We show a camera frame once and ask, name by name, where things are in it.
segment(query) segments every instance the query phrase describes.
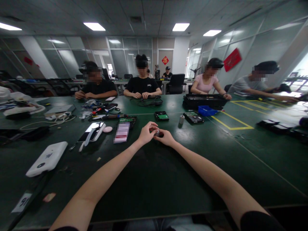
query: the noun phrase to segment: gray t-shirt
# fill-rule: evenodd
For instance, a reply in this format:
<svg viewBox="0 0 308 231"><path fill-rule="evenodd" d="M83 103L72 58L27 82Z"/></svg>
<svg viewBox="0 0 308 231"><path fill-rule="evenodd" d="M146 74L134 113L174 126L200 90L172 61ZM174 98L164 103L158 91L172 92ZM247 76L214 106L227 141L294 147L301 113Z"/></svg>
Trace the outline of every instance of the gray t-shirt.
<svg viewBox="0 0 308 231"><path fill-rule="evenodd" d="M268 87L262 81L250 81L248 79L248 75L246 75L244 77L239 78L235 83L232 84L232 86L228 90L228 94L232 94L234 92L244 93L243 91L249 88L254 90L264 91Z"/></svg>

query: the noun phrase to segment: pink top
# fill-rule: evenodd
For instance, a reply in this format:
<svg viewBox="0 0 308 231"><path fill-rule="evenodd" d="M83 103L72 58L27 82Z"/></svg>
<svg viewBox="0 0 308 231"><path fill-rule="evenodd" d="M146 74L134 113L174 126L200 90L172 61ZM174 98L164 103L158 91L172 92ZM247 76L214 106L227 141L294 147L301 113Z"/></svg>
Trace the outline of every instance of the pink top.
<svg viewBox="0 0 308 231"><path fill-rule="evenodd" d="M218 82L218 79L216 76L211 77L210 84L206 85L203 83L203 74L197 75L195 78L195 81L198 81L197 89L203 92L209 92L212 89L213 84Z"/></svg>

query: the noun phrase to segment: stack of cards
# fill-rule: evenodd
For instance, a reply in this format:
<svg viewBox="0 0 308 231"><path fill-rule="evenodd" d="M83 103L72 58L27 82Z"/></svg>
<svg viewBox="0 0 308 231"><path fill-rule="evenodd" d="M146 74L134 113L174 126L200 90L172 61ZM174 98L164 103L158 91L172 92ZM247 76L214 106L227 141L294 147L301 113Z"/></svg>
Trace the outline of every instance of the stack of cards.
<svg viewBox="0 0 308 231"><path fill-rule="evenodd" d="M130 123L120 123L118 125L118 129L115 134L115 138L113 140L113 143L123 143L127 141L128 137L128 131L129 131Z"/></svg>

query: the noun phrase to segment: black t-shirt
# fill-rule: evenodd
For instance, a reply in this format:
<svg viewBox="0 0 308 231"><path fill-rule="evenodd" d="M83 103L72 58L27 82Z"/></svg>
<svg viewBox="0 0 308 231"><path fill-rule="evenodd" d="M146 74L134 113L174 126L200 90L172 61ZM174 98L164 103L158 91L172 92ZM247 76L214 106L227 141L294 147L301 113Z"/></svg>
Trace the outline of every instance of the black t-shirt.
<svg viewBox="0 0 308 231"><path fill-rule="evenodd" d="M112 81L102 80L99 85L90 82L81 89L84 93L93 93L94 95L102 94L107 91L116 90L116 86Z"/></svg>
<svg viewBox="0 0 308 231"><path fill-rule="evenodd" d="M163 75L164 75L166 78L171 78L172 73L169 72L169 74L167 75L167 73L165 72Z"/></svg>
<svg viewBox="0 0 308 231"><path fill-rule="evenodd" d="M285 231L279 222L272 216L262 212L250 211L241 218L241 231ZM74 227L66 226L55 231L78 231Z"/></svg>
<svg viewBox="0 0 308 231"><path fill-rule="evenodd" d="M129 90L132 93L152 93L156 92L156 89L159 88L155 79L150 79L149 77L142 79L139 77L134 77L129 80L126 90Z"/></svg>

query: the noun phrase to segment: red banner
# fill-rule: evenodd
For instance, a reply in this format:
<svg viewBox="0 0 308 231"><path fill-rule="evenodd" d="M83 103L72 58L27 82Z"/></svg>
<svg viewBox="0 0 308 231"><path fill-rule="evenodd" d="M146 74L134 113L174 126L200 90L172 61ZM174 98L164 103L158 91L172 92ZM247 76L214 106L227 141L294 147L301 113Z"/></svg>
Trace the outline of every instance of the red banner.
<svg viewBox="0 0 308 231"><path fill-rule="evenodd" d="M236 64L242 60L240 51L235 48L234 51L224 60L226 72L230 71Z"/></svg>

